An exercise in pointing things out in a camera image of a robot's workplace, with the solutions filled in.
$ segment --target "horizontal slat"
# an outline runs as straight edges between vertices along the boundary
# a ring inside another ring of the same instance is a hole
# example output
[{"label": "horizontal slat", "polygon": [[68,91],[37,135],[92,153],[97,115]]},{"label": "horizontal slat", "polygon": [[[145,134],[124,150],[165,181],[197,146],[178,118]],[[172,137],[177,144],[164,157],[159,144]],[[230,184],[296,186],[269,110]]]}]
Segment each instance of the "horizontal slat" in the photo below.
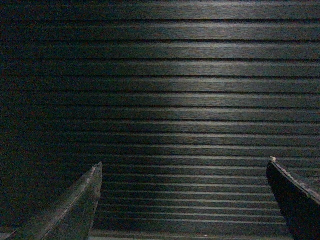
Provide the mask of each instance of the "horizontal slat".
[{"label": "horizontal slat", "polygon": [[[172,233],[172,232],[123,232],[123,231],[105,231],[105,230],[93,230],[90,233],[92,237],[105,237],[105,238],[121,238],[121,239],[136,239],[136,240],[203,240],[205,237],[208,240],[256,240],[256,236],[248,235],[216,235],[203,233]],[[264,240],[292,240],[290,236],[278,236],[278,237],[265,237]]]},{"label": "horizontal slat", "polygon": [[2,75],[320,77],[319,62],[268,61],[27,61],[4,63]]},{"label": "horizontal slat", "polygon": [[111,212],[145,212],[145,213],[182,213],[182,214],[225,214],[225,215],[252,215],[252,216],[282,216],[279,209],[240,208],[240,207],[187,207],[187,206],[150,206],[150,205],[121,205],[105,204],[99,206],[99,211]]},{"label": "horizontal slat", "polygon": [[138,219],[184,219],[208,221],[259,221],[266,223],[283,223],[282,216],[227,215],[227,214],[194,214],[194,213],[148,213],[148,212],[113,212],[98,211],[96,218],[138,218]]},{"label": "horizontal slat", "polygon": [[320,92],[319,79],[261,79],[209,77],[68,77],[3,76],[1,90],[32,91],[146,91],[146,92],[242,92],[304,93]]},{"label": "horizontal slat", "polygon": [[317,19],[318,1],[110,1],[104,4],[7,5],[4,21],[101,21],[163,19]]},{"label": "horizontal slat", "polygon": [[289,236],[285,223],[250,222],[210,222],[208,220],[178,220],[178,219],[139,219],[139,218],[96,218],[94,228],[106,228],[113,231],[139,231],[152,229],[157,232],[171,233],[215,233],[222,235],[243,234],[254,236]]},{"label": "horizontal slat", "polygon": [[2,130],[84,131],[121,133],[198,133],[198,134],[274,134],[314,135],[318,123],[223,122],[223,121],[150,121],[150,120],[83,120],[83,119],[7,119]]},{"label": "horizontal slat", "polygon": [[319,40],[316,22],[7,22],[0,41]]},{"label": "horizontal slat", "polygon": [[142,199],[193,199],[193,200],[231,200],[231,201],[274,201],[273,194],[265,193],[224,193],[224,192],[168,192],[168,191],[110,191],[105,190],[108,198]]},{"label": "horizontal slat", "polygon": [[4,106],[2,117],[9,118],[72,118],[114,120],[206,120],[206,121],[276,121],[320,122],[317,110],[228,109],[174,107],[95,107],[95,106]]},{"label": "horizontal slat", "polygon": [[158,199],[158,198],[113,198],[107,197],[99,204],[99,208],[105,208],[105,205],[110,204],[122,204],[130,206],[171,206],[176,207],[201,207],[201,208],[258,208],[263,210],[270,210],[277,208],[278,204],[276,201],[237,201],[237,200],[205,200],[205,199]]},{"label": "horizontal slat", "polygon": [[319,43],[74,43],[0,45],[7,59],[320,59]]},{"label": "horizontal slat", "polygon": [[320,108],[320,96],[207,93],[0,92],[1,105]]},{"label": "horizontal slat", "polygon": [[[20,142],[7,143],[8,149],[17,149]],[[151,145],[151,144],[98,144],[98,143],[48,143],[26,142],[28,152],[58,151],[59,153],[124,154],[124,155],[191,155],[230,157],[302,157],[319,158],[319,147],[288,146],[232,146],[232,145]]]},{"label": "horizontal slat", "polygon": [[272,194],[268,185],[106,182],[102,191],[160,191]]},{"label": "horizontal slat", "polygon": [[99,144],[150,144],[150,145],[231,145],[231,146],[293,146],[320,147],[320,136],[283,136],[250,134],[199,134],[199,133],[103,133],[103,132],[21,132],[0,131],[2,140],[99,143]]},{"label": "horizontal slat", "polygon": [[[214,176],[257,176],[266,175],[265,167],[232,166],[174,166],[174,165],[108,165],[106,174],[140,174],[140,175],[214,175]],[[304,176],[320,173],[320,168],[296,168],[294,172]]]}]

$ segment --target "ribbed metal surface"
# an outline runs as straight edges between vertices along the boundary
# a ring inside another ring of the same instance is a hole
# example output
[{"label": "ribbed metal surface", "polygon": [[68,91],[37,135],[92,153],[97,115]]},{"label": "ribbed metal surface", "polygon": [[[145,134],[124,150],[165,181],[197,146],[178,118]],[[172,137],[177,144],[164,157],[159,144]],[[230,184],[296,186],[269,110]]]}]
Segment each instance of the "ribbed metal surface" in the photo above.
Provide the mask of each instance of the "ribbed metal surface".
[{"label": "ribbed metal surface", "polygon": [[[97,229],[289,234],[265,172],[276,156],[320,175],[320,1],[1,11],[1,155],[21,170],[20,188],[4,178],[14,213],[30,216],[102,161]],[[23,220],[13,219],[4,225]]]}]

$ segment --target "metal shutter door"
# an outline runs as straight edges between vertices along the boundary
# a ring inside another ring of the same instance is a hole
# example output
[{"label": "metal shutter door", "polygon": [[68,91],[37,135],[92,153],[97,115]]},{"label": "metal shutter door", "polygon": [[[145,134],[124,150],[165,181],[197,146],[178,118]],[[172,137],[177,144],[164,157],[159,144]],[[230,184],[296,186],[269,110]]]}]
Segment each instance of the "metal shutter door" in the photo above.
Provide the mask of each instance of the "metal shutter door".
[{"label": "metal shutter door", "polygon": [[102,161],[97,229],[287,235],[265,171],[276,156],[319,177],[319,16],[319,1],[3,5],[13,212]]}]

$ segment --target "roller shutter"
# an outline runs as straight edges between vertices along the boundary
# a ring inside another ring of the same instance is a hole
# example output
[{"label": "roller shutter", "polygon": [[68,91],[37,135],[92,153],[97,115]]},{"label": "roller shutter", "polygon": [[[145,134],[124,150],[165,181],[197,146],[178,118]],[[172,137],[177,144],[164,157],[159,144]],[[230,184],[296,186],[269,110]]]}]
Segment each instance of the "roller shutter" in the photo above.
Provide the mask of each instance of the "roller shutter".
[{"label": "roller shutter", "polygon": [[1,8],[2,225],[102,161],[96,229],[289,234],[266,166],[320,176],[320,1]]}]

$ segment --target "dark corrugated wall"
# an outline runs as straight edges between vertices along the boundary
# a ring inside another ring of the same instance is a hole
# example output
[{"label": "dark corrugated wall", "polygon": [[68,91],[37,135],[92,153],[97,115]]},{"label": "dark corrugated wall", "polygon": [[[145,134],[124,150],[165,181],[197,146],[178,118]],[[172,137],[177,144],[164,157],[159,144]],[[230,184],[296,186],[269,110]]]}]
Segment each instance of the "dark corrugated wall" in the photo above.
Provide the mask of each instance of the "dark corrugated wall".
[{"label": "dark corrugated wall", "polygon": [[102,161],[95,228],[288,234],[265,171],[319,177],[319,1],[37,4],[1,6],[2,225]]}]

